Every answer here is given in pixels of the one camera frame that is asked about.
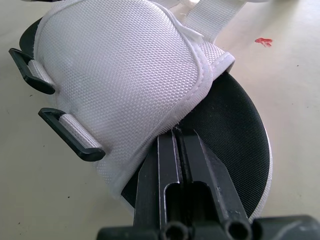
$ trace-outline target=woven nylon fabric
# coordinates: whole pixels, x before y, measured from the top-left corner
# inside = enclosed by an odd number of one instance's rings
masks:
[[[270,148],[259,113],[237,81],[222,74],[179,127],[195,129],[225,164],[248,217],[264,198],[258,216],[271,184]]]
[[[147,0],[66,0],[38,26],[34,58],[57,87],[56,107],[102,145],[106,156],[96,167],[114,197],[153,139],[234,61],[224,53],[212,67],[188,40],[194,33],[176,22]]]
[[[213,43],[218,33],[244,6],[239,0],[200,0],[186,16],[185,25]]]
[[[200,45],[200,48],[210,65],[214,64],[217,59],[225,53],[223,50],[207,41],[204,41],[203,44]]]
[[[151,2],[160,4],[167,9],[170,9],[180,3],[180,0],[151,0]]]

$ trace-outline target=red stain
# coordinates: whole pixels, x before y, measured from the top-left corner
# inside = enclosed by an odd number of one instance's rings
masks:
[[[260,38],[256,39],[255,42],[258,44],[262,44],[265,48],[270,48],[272,46],[271,43],[273,42],[273,40],[260,37]]]

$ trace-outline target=plastic hole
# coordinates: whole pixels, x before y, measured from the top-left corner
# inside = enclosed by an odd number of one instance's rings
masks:
[[[248,229],[241,222],[231,223],[228,232],[234,240],[245,240],[249,236]]]
[[[172,222],[166,226],[164,231],[165,240],[187,240],[188,229],[181,223]]]

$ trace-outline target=black plastic clamp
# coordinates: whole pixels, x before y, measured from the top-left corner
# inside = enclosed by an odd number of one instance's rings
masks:
[[[28,68],[28,63],[33,60],[31,56],[15,48],[11,48],[9,53],[27,84],[44,94],[52,95],[56,92],[52,85],[32,75]]]
[[[106,153],[100,148],[85,148],[59,122],[59,118],[66,114],[64,111],[55,108],[42,108],[38,114],[83,161],[96,162],[101,160],[106,155]]]

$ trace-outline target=black plastic mount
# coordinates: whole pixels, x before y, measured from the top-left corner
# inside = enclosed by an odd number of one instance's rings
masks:
[[[100,148],[85,148],[59,122],[60,117],[66,114],[64,111],[55,108],[42,108],[38,114],[83,161],[96,162],[106,155],[106,153]]]
[[[249,223],[227,168],[193,130],[158,136],[139,170],[133,227],[97,240],[318,240],[310,216]]]
[[[56,92],[52,85],[32,75],[28,67],[30,60],[33,60],[31,56],[15,48],[11,48],[9,53],[27,84],[44,94],[52,95]]]

